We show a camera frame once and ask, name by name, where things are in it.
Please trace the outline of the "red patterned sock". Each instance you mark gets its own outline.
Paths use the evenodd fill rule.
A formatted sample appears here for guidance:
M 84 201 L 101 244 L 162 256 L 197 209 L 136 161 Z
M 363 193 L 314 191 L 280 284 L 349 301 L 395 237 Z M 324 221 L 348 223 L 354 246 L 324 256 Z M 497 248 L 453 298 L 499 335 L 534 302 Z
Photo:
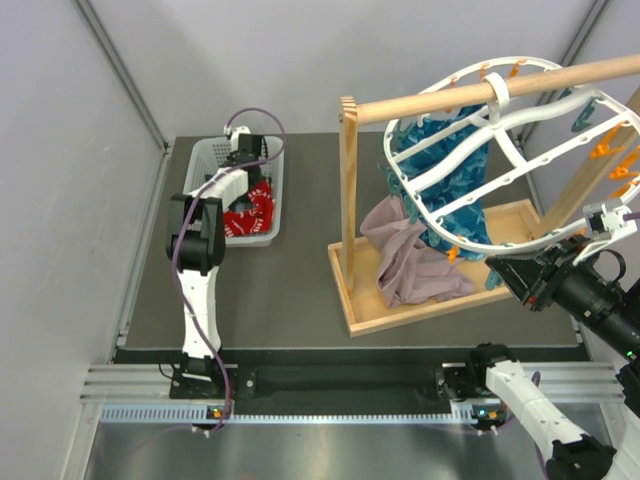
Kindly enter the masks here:
M 261 180 L 247 193 L 249 206 L 243 210 L 224 213 L 224 232 L 227 238 L 266 234 L 271 230 L 275 201 L 267 180 Z

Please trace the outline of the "white clip hanger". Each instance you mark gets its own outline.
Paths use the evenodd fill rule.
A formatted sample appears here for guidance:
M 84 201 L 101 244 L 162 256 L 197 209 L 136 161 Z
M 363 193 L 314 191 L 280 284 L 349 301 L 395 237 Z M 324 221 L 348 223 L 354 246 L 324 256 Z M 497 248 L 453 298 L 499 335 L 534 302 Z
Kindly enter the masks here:
M 448 255 L 451 260 L 458 258 L 480 260 L 488 256 L 533 252 L 552 245 L 585 227 L 586 223 L 583 220 L 572 223 L 563 222 L 559 227 L 550 230 L 539 239 L 498 244 L 489 236 L 491 243 L 486 245 L 475 243 L 463 236 L 456 236 L 449 232 L 443 227 L 443 219 L 446 215 L 464 206 L 469 206 L 477 200 L 482 202 L 483 198 L 490 193 L 515 183 L 520 178 L 550 164 L 562 155 L 590 142 L 596 136 L 600 136 L 602 139 L 592 152 L 596 158 L 602 158 L 611 153 L 612 150 L 608 142 L 614 135 L 637 133 L 639 130 L 637 113 L 610 98 L 601 90 L 588 85 L 569 86 L 565 88 L 563 95 L 558 100 L 547 105 L 531 106 L 519 110 L 512 109 L 510 104 L 515 101 L 516 97 L 508 92 L 506 80 L 500 73 L 504 68 L 509 68 L 511 70 L 509 75 L 516 77 L 520 67 L 532 67 L 547 73 L 557 70 L 559 66 L 549 60 L 534 57 L 499 57 L 473 64 L 455 72 L 449 78 L 428 87 L 428 92 L 440 92 L 446 87 L 453 86 L 458 80 L 469 79 L 474 74 L 480 74 L 482 82 L 499 90 L 500 99 L 489 103 L 469 105 L 480 105 L 482 109 L 401 153 L 392 151 L 393 143 L 398 139 L 400 131 L 409 124 L 403 126 L 398 119 L 387 124 L 383 149 L 388 162 L 390 192 L 400 196 L 411 222 L 419 220 L 425 225 L 426 232 L 421 235 L 425 244 Z M 552 120 L 573 111 L 580 113 L 571 127 L 573 138 L 532 159 L 526 158 L 521 153 L 509 135 L 513 129 Z M 469 124 L 477 126 L 478 130 L 427 172 L 410 179 L 400 169 L 402 161 Z M 473 150 L 483 144 L 489 145 L 484 184 L 438 210 L 428 210 L 422 202 L 421 192 L 449 176 Z

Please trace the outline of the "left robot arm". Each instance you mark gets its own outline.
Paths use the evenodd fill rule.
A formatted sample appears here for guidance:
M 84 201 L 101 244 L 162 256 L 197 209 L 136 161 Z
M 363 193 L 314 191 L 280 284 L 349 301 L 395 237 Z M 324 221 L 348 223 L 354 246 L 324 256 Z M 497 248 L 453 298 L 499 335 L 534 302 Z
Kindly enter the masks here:
M 262 179 L 266 140 L 246 127 L 227 133 L 230 153 L 212 177 L 169 203 L 166 251 L 183 304 L 182 359 L 174 370 L 175 398 L 223 398 L 229 377 L 218 356 L 215 281 L 224 259 L 224 213 Z

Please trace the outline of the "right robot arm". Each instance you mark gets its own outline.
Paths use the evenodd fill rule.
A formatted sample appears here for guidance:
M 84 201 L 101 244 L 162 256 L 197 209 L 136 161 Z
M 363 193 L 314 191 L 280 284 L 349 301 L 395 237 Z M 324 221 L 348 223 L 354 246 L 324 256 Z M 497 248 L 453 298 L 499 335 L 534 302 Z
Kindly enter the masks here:
M 624 257 L 583 235 L 537 252 L 485 261 L 521 304 L 533 312 L 556 305 L 578 324 L 585 349 L 597 359 L 597 342 L 622 361 L 613 378 L 621 388 L 625 431 L 617 446 L 601 443 L 567 419 L 527 376 L 514 353 L 484 343 L 466 360 L 466 380 L 476 394 L 494 394 L 534 441 L 549 479 L 636 479 L 639 476 L 639 286 L 623 289 Z

